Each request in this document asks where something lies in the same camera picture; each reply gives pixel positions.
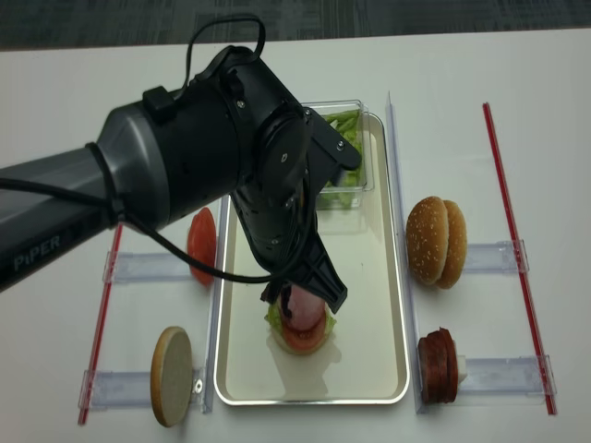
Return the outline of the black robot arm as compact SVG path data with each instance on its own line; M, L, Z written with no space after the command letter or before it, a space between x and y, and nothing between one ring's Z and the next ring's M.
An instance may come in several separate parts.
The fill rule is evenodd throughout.
M102 231L161 229L229 197L271 285L290 282L337 311L347 296L317 232L316 200L359 152L261 60L229 46L183 87L114 109L99 139L1 172L1 285Z

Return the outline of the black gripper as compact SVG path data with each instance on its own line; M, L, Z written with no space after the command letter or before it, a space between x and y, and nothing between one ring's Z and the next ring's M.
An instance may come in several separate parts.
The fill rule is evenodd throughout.
M313 220L306 234L303 227L295 228L291 239L278 236L269 242L248 235L248 245L255 260L271 274L260 300L274 304L279 297L284 318L292 317L289 308L291 285L321 298L333 314L347 298L347 287L333 266L316 227L316 220Z

